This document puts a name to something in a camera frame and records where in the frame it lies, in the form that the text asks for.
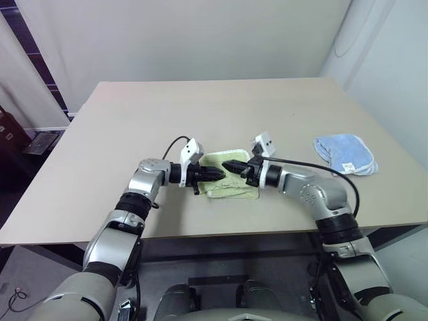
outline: silver robot arm segment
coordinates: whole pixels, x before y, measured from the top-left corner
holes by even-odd
[[[223,166],[241,173],[247,183],[258,186],[265,162],[255,156],[248,163],[228,161]],[[308,169],[269,165],[264,186],[303,204],[320,232],[325,268],[336,301],[345,310],[367,321],[428,320],[428,308],[393,293],[369,239],[362,235],[347,201],[346,190],[333,178]]]
[[[115,210],[88,244],[83,272],[55,289],[31,321],[109,319],[117,286],[130,279],[138,261],[144,221],[170,174],[167,160],[147,159],[139,164]]]

